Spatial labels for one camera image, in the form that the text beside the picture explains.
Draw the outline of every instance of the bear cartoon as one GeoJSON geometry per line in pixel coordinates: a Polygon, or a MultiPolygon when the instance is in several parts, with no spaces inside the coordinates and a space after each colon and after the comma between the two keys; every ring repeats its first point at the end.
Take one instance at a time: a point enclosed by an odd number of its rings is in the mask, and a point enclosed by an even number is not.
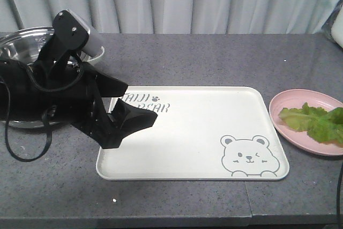
{"type": "Polygon", "coordinates": [[[224,155],[223,167],[233,177],[277,176],[280,162],[269,149],[269,141],[260,135],[252,139],[235,139],[231,135],[221,137],[224,155]]]}

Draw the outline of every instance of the rectangular tray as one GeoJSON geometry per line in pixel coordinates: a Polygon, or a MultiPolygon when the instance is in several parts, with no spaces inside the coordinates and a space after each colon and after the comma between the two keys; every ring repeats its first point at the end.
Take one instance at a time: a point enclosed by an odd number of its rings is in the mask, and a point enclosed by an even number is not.
{"type": "Polygon", "coordinates": [[[278,180],[288,174],[278,135],[253,88],[132,86],[121,99],[158,117],[118,149],[100,148],[96,170],[104,179],[278,180]]]}

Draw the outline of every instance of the speckled countertop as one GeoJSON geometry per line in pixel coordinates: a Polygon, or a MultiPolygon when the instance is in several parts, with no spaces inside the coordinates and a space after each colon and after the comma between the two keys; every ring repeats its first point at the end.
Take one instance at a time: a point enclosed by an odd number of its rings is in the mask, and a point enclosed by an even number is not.
{"type": "MultiPolygon", "coordinates": [[[[103,37],[106,58],[96,67],[129,85],[248,86],[267,107],[290,88],[343,100],[343,51],[320,34],[103,37]]],[[[65,124],[53,137],[43,158],[20,163],[7,153],[0,124],[0,228],[335,223],[342,158],[306,153],[280,135],[289,174],[246,182],[106,181],[95,170],[94,140],[65,124]]],[[[12,128],[10,140],[34,154],[44,134],[12,128]]]]}

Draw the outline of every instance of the green lettuce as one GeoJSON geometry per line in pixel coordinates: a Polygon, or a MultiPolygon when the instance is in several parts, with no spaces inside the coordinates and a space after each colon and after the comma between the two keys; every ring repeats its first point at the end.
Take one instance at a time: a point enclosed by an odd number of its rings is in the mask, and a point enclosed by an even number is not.
{"type": "Polygon", "coordinates": [[[343,108],[328,112],[322,107],[283,108],[279,117],[293,130],[307,131],[308,136],[320,143],[343,143],[343,108]]]}

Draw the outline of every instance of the black cable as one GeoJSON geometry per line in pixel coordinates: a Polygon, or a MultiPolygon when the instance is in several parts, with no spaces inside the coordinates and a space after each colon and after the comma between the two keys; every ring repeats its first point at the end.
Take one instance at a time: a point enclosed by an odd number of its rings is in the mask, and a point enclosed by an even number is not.
{"type": "Polygon", "coordinates": [[[83,67],[83,64],[82,64],[80,57],[76,53],[73,53],[72,56],[76,59],[78,65],[80,67],[80,71],[78,72],[75,80],[73,80],[71,83],[69,83],[65,86],[59,87],[59,88],[44,88],[41,85],[39,85],[39,83],[36,81],[36,79],[34,78],[34,75],[33,75],[33,71],[31,69],[31,67],[28,65],[26,67],[26,72],[27,72],[27,75],[28,75],[30,81],[33,83],[33,85],[38,90],[40,90],[42,92],[58,92],[58,91],[65,91],[65,90],[71,88],[72,86],[76,85],[81,80],[81,77],[84,74],[84,67],[83,67]]]}
{"type": "Polygon", "coordinates": [[[9,138],[8,138],[8,128],[9,128],[9,122],[10,122],[10,110],[11,110],[11,92],[9,87],[7,86],[7,83],[4,81],[4,79],[0,76],[0,79],[2,81],[0,81],[0,84],[5,85],[7,93],[8,93],[8,107],[7,107],[7,112],[6,112],[6,123],[5,123],[5,145],[6,148],[8,150],[8,152],[10,153],[10,155],[12,157],[14,157],[15,159],[21,161],[21,162],[32,162],[35,161],[37,159],[39,159],[40,157],[42,157],[45,153],[47,153],[47,151],[49,150],[50,146],[51,146],[51,142],[53,140],[53,133],[51,130],[51,126],[49,124],[49,119],[48,119],[48,112],[50,111],[51,108],[46,109],[43,114],[42,114],[42,122],[44,125],[44,128],[46,130],[46,135],[47,135],[47,139],[46,139],[46,143],[44,146],[44,149],[42,150],[42,152],[35,158],[21,158],[18,155],[16,155],[11,147],[10,147],[10,143],[9,143],[9,138]]]}
{"type": "Polygon", "coordinates": [[[336,214],[337,214],[338,229],[342,229],[342,225],[341,225],[341,211],[340,211],[342,177],[343,177],[343,163],[342,163],[341,171],[340,171],[339,177],[338,177],[337,193],[336,193],[336,214]]]}

